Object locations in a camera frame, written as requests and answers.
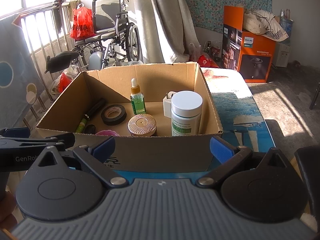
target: blue table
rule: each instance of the blue table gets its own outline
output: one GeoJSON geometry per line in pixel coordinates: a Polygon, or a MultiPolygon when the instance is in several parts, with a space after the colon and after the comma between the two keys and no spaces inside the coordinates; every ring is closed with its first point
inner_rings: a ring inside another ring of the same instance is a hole
{"type": "MultiPolygon", "coordinates": [[[[220,68],[201,68],[217,108],[222,127],[222,138],[228,143],[245,145],[256,152],[267,152],[275,144],[261,112],[253,99],[247,84],[237,71],[220,68]]],[[[208,171],[219,166],[213,158],[208,171]]],[[[193,182],[208,171],[186,173],[147,173],[118,171],[130,183],[134,178],[181,179],[193,182]]]]}

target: pink object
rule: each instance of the pink object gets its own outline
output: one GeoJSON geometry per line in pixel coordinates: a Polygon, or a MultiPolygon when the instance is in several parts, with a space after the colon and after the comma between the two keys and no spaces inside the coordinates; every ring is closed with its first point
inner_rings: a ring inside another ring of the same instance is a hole
{"type": "Polygon", "coordinates": [[[115,131],[112,130],[102,130],[100,132],[97,132],[96,135],[113,135],[113,136],[120,136],[115,131]]]}

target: human hand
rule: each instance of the human hand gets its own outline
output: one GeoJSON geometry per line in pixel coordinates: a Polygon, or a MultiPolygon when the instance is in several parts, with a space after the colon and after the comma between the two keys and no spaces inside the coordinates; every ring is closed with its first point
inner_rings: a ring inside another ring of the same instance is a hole
{"type": "Polygon", "coordinates": [[[0,228],[11,230],[16,224],[17,220],[12,215],[16,208],[16,200],[14,196],[6,191],[3,200],[0,201],[0,228]]]}

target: philips logo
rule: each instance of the philips logo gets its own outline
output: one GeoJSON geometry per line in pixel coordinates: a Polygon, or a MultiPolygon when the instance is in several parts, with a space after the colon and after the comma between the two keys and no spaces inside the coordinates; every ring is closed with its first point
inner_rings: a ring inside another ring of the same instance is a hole
{"type": "Polygon", "coordinates": [[[27,157],[16,157],[16,162],[29,162],[35,161],[37,156],[27,156],[27,157]]]}
{"type": "Polygon", "coordinates": [[[251,37],[244,37],[244,43],[246,43],[246,44],[253,44],[253,38],[251,38],[251,37]]]}

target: silver screw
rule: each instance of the silver screw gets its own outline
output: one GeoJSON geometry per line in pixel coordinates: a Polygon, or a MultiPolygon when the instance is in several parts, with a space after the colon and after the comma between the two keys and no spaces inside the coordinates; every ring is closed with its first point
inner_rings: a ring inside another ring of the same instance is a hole
{"type": "Polygon", "coordinates": [[[200,185],[207,186],[207,185],[213,184],[214,180],[212,178],[204,177],[204,178],[200,178],[198,182],[200,185]]]}
{"type": "Polygon", "coordinates": [[[114,177],[110,180],[112,185],[122,185],[126,182],[125,178],[122,177],[114,177]]]}

